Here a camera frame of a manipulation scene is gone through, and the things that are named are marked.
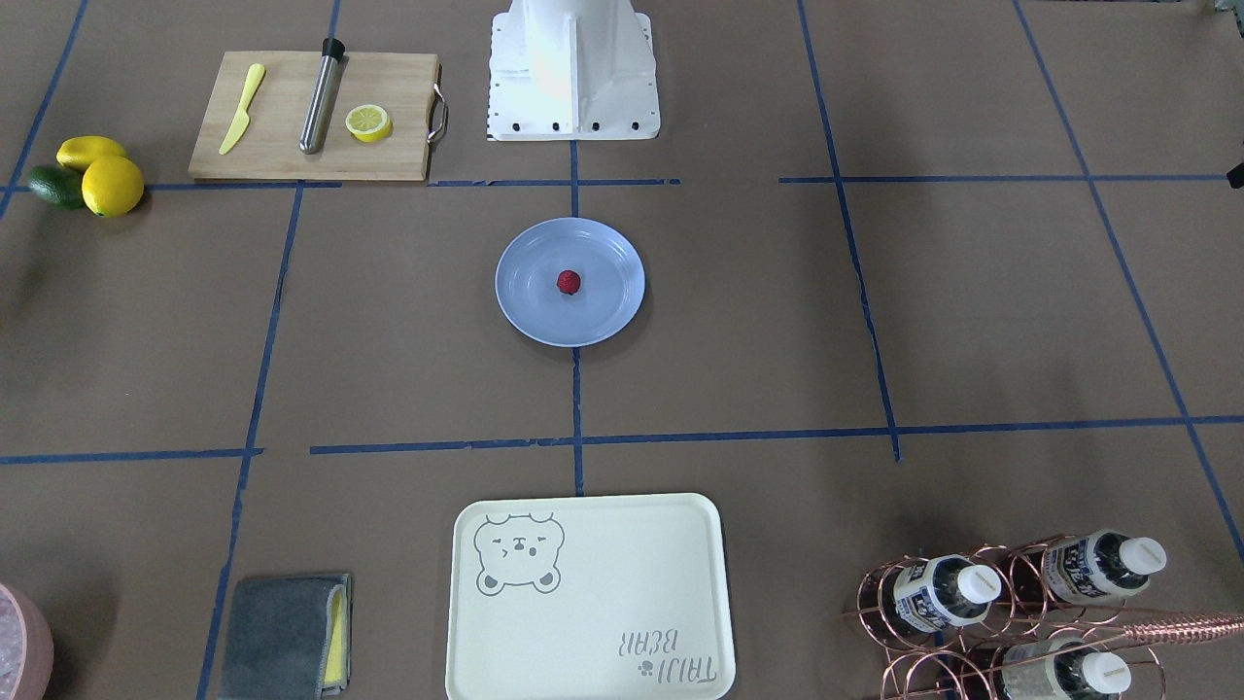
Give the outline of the blue plate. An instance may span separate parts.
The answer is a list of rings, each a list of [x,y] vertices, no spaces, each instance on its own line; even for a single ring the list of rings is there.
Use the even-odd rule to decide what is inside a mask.
[[[582,276],[576,296],[556,288],[561,270]],[[503,249],[495,267],[501,313],[527,338],[555,347],[600,344],[639,313],[647,271],[622,233],[586,218],[537,223]]]

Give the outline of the red strawberry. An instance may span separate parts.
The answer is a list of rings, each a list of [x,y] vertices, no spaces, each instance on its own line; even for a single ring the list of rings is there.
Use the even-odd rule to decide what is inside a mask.
[[[556,288],[564,296],[576,296],[582,287],[582,276],[573,269],[564,269],[556,279]]]

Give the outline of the dark drink bottle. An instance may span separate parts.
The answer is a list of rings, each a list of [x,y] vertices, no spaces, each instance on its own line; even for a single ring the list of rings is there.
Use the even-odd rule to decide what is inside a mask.
[[[1131,666],[1113,652],[1076,638],[1009,647],[998,673],[1004,699],[1120,699],[1132,688]]]
[[[1041,555],[1040,577],[1055,599],[1097,606],[1140,594],[1167,564],[1159,541],[1101,528],[1050,545]]]
[[[894,574],[884,610],[901,637],[926,635],[982,623],[1003,593],[994,568],[964,555],[942,555]]]

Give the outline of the cream bear tray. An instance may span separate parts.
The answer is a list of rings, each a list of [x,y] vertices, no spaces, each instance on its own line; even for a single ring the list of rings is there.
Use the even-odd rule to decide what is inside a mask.
[[[722,699],[722,518],[697,494],[480,501],[453,531],[450,699]]]

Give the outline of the lemon half slice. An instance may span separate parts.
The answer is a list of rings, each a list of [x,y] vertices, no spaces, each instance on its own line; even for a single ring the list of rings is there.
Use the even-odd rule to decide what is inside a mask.
[[[393,121],[391,112],[379,104],[360,104],[345,117],[347,132],[361,143],[374,143],[391,137]]]

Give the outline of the steel rod black tip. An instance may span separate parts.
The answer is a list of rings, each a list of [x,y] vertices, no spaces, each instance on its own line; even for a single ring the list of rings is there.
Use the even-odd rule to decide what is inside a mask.
[[[333,109],[343,62],[345,44],[336,37],[326,37],[304,128],[299,134],[299,150],[302,150],[304,155],[315,155],[323,150],[328,138],[330,111]]]

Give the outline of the yellow plastic knife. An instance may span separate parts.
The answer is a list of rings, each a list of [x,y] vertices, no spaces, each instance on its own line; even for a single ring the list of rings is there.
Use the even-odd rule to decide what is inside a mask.
[[[258,94],[258,90],[265,80],[266,67],[262,63],[253,63],[248,67],[246,76],[244,80],[243,90],[238,99],[234,114],[231,114],[231,123],[226,129],[226,133],[221,140],[221,145],[218,148],[219,155],[226,155],[238,145],[238,142],[246,133],[248,127],[253,122],[253,116],[249,114],[249,108],[253,106],[253,99]]]

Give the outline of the grey folded cloth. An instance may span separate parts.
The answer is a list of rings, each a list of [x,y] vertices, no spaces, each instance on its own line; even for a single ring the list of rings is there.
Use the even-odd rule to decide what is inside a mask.
[[[325,699],[351,680],[355,577],[245,577],[231,593],[219,699]]]

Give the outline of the yellow lemon round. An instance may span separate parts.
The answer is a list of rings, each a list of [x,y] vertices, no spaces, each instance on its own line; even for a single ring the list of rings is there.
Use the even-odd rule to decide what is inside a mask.
[[[95,159],[82,177],[82,199],[98,218],[119,218],[133,211],[144,195],[141,168],[122,155]]]

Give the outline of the yellow lemon oblong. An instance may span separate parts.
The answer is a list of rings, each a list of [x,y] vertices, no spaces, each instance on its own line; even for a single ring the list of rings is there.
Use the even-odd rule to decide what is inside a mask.
[[[128,157],[128,150],[116,139],[102,134],[85,134],[66,139],[58,145],[58,165],[85,174],[102,157]]]

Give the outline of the green avocado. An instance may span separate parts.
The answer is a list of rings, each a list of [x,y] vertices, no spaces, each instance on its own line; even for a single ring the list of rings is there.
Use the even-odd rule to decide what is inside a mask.
[[[35,165],[26,179],[26,187],[35,196],[65,211],[85,208],[82,174],[58,164]]]

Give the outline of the pink bowl of ice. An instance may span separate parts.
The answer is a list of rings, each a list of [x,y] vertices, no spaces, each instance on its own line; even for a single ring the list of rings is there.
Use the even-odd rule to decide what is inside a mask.
[[[44,699],[53,666],[53,642],[44,612],[12,586],[1,586],[2,699]]]

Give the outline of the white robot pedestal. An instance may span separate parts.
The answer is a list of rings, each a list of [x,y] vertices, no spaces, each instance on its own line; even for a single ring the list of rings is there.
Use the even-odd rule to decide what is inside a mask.
[[[652,22],[631,1],[513,1],[490,40],[489,140],[658,137]]]

